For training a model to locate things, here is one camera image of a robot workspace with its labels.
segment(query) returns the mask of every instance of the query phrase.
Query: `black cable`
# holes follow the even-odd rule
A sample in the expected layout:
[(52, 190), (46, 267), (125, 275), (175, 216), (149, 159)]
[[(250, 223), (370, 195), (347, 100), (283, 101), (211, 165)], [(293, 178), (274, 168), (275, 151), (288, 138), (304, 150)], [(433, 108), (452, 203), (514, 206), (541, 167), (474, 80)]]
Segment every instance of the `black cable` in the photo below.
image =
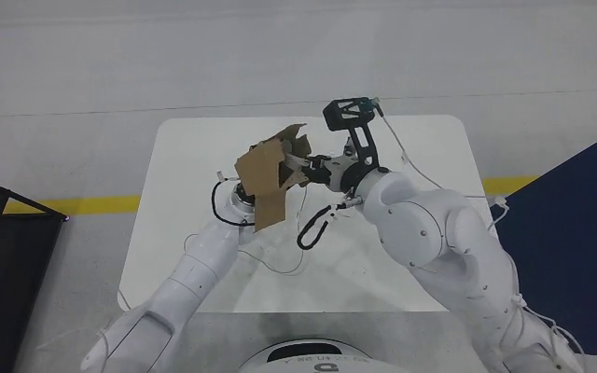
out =
[(310, 244), (306, 245), (306, 244), (302, 243), (302, 238), (315, 225), (315, 222), (320, 217), (322, 217), (323, 215), (327, 214), (327, 212), (330, 211), (331, 209), (332, 209), (332, 206), (328, 205), (328, 206), (324, 207), (323, 209), (319, 210), (319, 212), (317, 214), (315, 214), (311, 218), (311, 220), (309, 220), (309, 222), (305, 225), (305, 227), (302, 229), (302, 231), (297, 236), (297, 245), (298, 245), (298, 247), (300, 247), (302, 250), (311, 250), (311, 249), (313, 249), (313, 247), (321, 239), (321, 236), (324, 234), (324, 231), (326, 231), (327, 225), (329, 223), (327, 221), (324, 222), (324, 224), (321, 226), (321, 228), (319, 228), (319, 232), (317, 232), (317, 236), (315, 236), (315, 239)]
[(214, 216), (217, 220), (224, 222), (226, 224), (230, 224), (231, 226), (234, 227), (252, 227), (255, 225), (255, 223), (247, 223), (246, 221), (244, 221), (243, 223), (236, 223), (236, 222), (232, 222), (229, 221), (225, 218), (223, 218), (222, 216), (220, 216), (217, 211), (215, 210), (215, 192), (217, 191), (217, 188), (222, 185), (225, 181), (228, 181), (229, 179), (224, 179), (224, 181), (218, 181), (217, 183), (215, 183), (214, 185), (214, 189), (212, 189), (212, 212), (214, 213)]

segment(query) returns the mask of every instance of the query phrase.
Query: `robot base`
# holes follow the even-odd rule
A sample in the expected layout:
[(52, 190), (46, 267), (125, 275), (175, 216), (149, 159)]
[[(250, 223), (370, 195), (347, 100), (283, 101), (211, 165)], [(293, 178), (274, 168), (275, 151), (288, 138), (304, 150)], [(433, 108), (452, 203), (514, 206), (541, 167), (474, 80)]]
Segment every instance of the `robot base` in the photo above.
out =
[(302, 339), (279, 343), (247, 360), (239, 373), (408, 373), (396, 366), (371, 360), (364, 352), (329, 339)]

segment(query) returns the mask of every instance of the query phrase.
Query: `black mat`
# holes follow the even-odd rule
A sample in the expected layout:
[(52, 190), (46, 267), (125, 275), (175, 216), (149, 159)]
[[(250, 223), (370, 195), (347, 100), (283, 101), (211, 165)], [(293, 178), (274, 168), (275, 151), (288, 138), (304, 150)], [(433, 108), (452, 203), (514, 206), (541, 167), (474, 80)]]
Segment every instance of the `black mat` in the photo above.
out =
[[(44, 210), (41, 214), (1, 214), (9, 199)], [(68, 218), (0, 187), (0, 372), (15, 365), (37, 292)]]
[[(597, 144), (507, 198), (497, 230), (529, 306), (597, 354)], [(502, 213), (492, 207), (493, 218)]]

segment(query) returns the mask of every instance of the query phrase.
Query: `yellow floor stripe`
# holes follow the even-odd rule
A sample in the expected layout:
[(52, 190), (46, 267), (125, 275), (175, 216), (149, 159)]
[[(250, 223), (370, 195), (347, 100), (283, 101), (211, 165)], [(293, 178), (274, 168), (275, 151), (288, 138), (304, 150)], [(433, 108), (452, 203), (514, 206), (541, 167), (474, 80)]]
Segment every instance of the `yellow floor stripe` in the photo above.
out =
[[(483, 179), (483, 188), (488, 195), (508, 195), (526, 186), (537, 176), (492, 177)], [(139, 209), (141, 196), (89, 197), (66, 200), (40, 200), (41, 204), (63, 214), (126, 214), (136, 213)], [(4, 214), (29, 214), (37, 210), (22, 203), (11, 201)]]
[[(141, 196), (90, 197), (66, 200), (39, 200), (50, 209), (66, 215), (136, 213)], [(8, 203), (4, 214), (30, 214), (38, 211), (20, 202)]]
[(512, 194), (520, 188), (530, 184), (538, 176), (516, 176), (516, 177), (490, 177), (481, 180), (485, 194), (494, 196), (497, 194)]

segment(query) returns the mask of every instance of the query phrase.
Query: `white cable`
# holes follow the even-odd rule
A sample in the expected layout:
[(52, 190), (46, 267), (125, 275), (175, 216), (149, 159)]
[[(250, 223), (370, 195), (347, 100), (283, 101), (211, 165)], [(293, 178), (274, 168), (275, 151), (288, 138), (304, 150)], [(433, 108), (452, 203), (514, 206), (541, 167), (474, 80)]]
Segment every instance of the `white cable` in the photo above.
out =
[(45, 348), (47, 348), (48, 346), (50, 346), (51, 344), (53, 344), (54, 342), (56, 342), (57, 340), (60, 340), (66, 336), (70, 336), (73, 333), (76, 332), (80, 332), (80, 331), (90, 331), (93, 332), (95, 334), (97, 334), (97, 336), (99, 338), (101, 338), (104, 341), (104, 361), (102, 362), (102, 367), (100, 368), (100, 373), (104, 373), (105, 370), (105, 365), (107, 364), (108, 361), (108, 354), (110, 353), (110, 348), (108, 346), (108, 338), (105, 336), (105, 333), (102, 330), (94, 330), (94, 329), (89, 329), (87, 327), (83, 327), (83, 328), (79, 328), (79, 329), (74, 329), (74, 330), (69, 330), (65, 333), (60, 334), (58, 337), (52, 338), (50, 339), (48, 342), (44, 343), (44, 344), (40, 344), (39, 346), (35, 347), (36, 350), (43, 350)]
[(130, 311), (132, 309), (132, 307), (129, 304), (129, 302), (127, 301), (127, 298), (124, 297), (124, 294), (122, 294), (122, 291), (120, 289), (118, 289), (118, 293), (120, 294), (120, 297), (122, 298), (122, 301), (124, 302), (124, 304), (127, 306), (127, 311)]
[[(505, 204), (505, 201), (504, 202), (498, 201), (498, 202), (500, 202), (500, 206), (502, 206), (502, 204)], [(524, 300), (524, 298), (522, 297), (522, 294), (521, 294), (520, 283), (519, 283), (519, 274), (518, 274), (518, 268), (516, 267), (516, 263), (514, 262), (514, 259), (509, 254), (509, 252), (504, 250), (504, 253), (506, 253), (506, 256), (509, 259), (510, 264), (512, 266), (512, 283), (514, 286), (514, 299), (513, 300), (514, 300), (515, 305), (517, 306), (517, 309), (521, 312), (521, 319), (522, 319), (521, 331), (520, 331), (518, 337), (516, 338), (514, 345), (517, 345), (518, 342), (521, 340), (522, 335), (524, 334), (524, 328), (526, 326), (525, 322), (524, 322), (524, 314), (522, 312), (528, 311), (529, 313), (533, 314), (535, 317), (551, 323), (551, 327), (549, 328), (549, 332), (550, 332), (549, 333), (549, 342), (551, 343), (551, 349), (552, 349), (552, 353), (553, 353), (553, 356), (551, 357), (551, 360), (553, 361), (553, 363), (557, 364), (555, 359), (556, 359), (556, 357), (558, 357), (558, 354), (556, 351), (555, 340), (554, 340), (553, 336), (556, 335), (556, 336), (561, 337), (562, 334), (560, 334), (560, 331), (562, 331), (562, 333), (564, 333), (565, 336), (567, 336), (570, 340), (572, 340), (572, 342), (576, 345), (576, 347), (580, 351), (580, 354), (582, 356), (583, 371), (584, 371), (584, 373), (588, 373), (589, 371), (587, 370), (587, 355), (585, 354), (585, 351), (583, 350), (583, 348), (580, 345), (580, 343), (578, 342), (578, 340), (576, 340), (576, 338), (572, 335), (572, 333), (570, 333), (566, 329), (562, 328), (561, 326), (557, 325), (555, 320), (553, 320), (547, 316), (544, 316), (538, 312), (535, 312), (527, 306), (526, 301)]]
[[(305, 193), (302, 196), (302, 203), (300, 204), (300, 208), (297, 211), (297, 233), (300, 232), (300, 214), (302, 213), (302, 209), (305, 206), (305, 200), (307, 199), (307, 187), (304, 188), (305, 189)], [(187, 251), (187, 241), (189, 238), (193, 237), (193, 236), (197, 236), (197, 233), (191, 233), (189, 234), (186, 238), (185, 241), (183, 242), (183, 248), (185, 250), (185, 252)], [(293, 273), (295, 272), (297, 269), (300, 268), (300, 265), (303, 262), (304, 256), (305, 256), (305, 251), (304, 250), (300, 250), (300, 260), (298, 261), (298, 264), (291, 270), (278, 270), (276, 268), (274, 268), (273, 266), (271, 266), (270, 264), (266, 263), (265, 261), (263, 261), (262, 259), (254, 256), (253, 254), (244, 251), (244, 250), (239, 250), (240, 253), (244, 253), (250, 257), (252, 257), (253, 259), (255, 259), (256, 261), (258, 261), (259, 263), (263, 264), (265, 266), (265, 268), (269, 269), (270, 271), (274, 272), (274, 273), (278, 273), (281, 274), (283, 276), (298, 276), (300, 275), (303, 271), (300, 271), (299, 273)]]
[(440, 184), (438, 184), (437, 182), (435, 182), (433, 179), (431, 179), (429, 176), (427, 176), (426, 174), (424, 174), (412, 162), (412, 160), (409, 157), (409, 154), (407, 153), (407, 149), (405, 149), (404, 146), (402, 145), (402, 142), (400, 141), (400, 138), (398, 137), (398, 135), (396, 134), (396, 132), (394, 131), (394, 129), (390, 125), (390, 122), (388, 122), (388, 119), (386, 119), (385, 116), (383, 116), (382, 119), (383, 119), (383, 122), (385, 123), (385, 125), (387, 126), (387, 128), (390, 130), (390, 132), (394, 136), (394, 138), (396, 139), (396, 142), (398, 143), (398, 146), (400, 146), (400, 149), (402, 149), (402, 159), (405, 160), (407, 163), (409, 163), (410, 166), (412, 166), (412, 168), (414, 169), (414, 171), (416, 171), (420, 176), (422, 176), (424, 179), (426, 179), (429, 183), (433, 184), (434, 186), (436, 186), (439, 189), (443, 189), (443, 186), (441, 186)]
[(499, 215), (497, 217), (497, 219), (495, 219), (495, 220), (492, 221), (492, 223), (487, 227), (487, 230), (491, 230), (493, 228), (493, 226), (496, 225), (497, 223), (499, 223), (500, 220), (502, 220), (503, 218), (505, 218), (507, 212), (510, 211), (510, 207), (509, 206), (500, 206), (500, 207), (504, 209), (504, 212), (501, 215)]

